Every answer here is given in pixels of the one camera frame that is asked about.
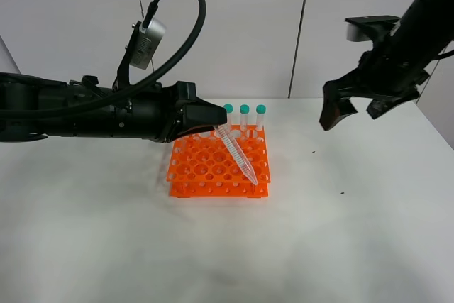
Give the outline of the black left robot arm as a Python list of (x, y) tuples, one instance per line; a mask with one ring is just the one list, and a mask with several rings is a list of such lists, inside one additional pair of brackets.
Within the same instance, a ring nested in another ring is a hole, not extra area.
[(1, 73), (1, 109), (29, 119), (1, 117), (1, 142), (39, 141), (50, 136), (130, 138), (170, 143), (192, 133), (212, 131), (227, 122), (226, 110), (200, 99), (192, 82), (169, 87), (159, 82), (127, 99), (83, 111), (80, 106), (112, 95), (97, 78), (61, 82)]

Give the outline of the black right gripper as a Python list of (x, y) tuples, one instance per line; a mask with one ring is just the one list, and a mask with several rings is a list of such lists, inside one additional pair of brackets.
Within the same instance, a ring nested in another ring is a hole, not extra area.
[(356, 114), (352, 97), (372, 99), (367, 107), (372, 119), (418, 99), (416, 87), (427, 79), (424, 68), (430, 62), (431, 18), (401, 17), (386, 35), (372, 42), (372, 49), (362, 54), (354, 70), (324, 84), (321, 127), (329, 131)]

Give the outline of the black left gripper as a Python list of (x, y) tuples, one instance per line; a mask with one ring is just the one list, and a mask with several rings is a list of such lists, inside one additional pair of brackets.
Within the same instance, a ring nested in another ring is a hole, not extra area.
[(130, 98), (128, 105), (115, 110), (109, 124), (113, 138), (169, 143), (227, 123), (226, 109), (197, 98), (193, 82), (178, 81), (168, 87), (156, 82)]

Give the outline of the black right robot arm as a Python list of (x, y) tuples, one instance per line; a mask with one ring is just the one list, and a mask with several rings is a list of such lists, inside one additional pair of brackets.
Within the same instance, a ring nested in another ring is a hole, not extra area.
[(429, 74), (426, 66), (453, 56), (453, 0), (414, 0), (402, 17), (350, 17), (347, 39), (370, 41), (358, 66), (323, 86), (319, 123), (325, 131), (356, 114), (351, 98), (369, 98), (367, 112), (377, 119), (393, 108), (418, 99), (417, 87)]

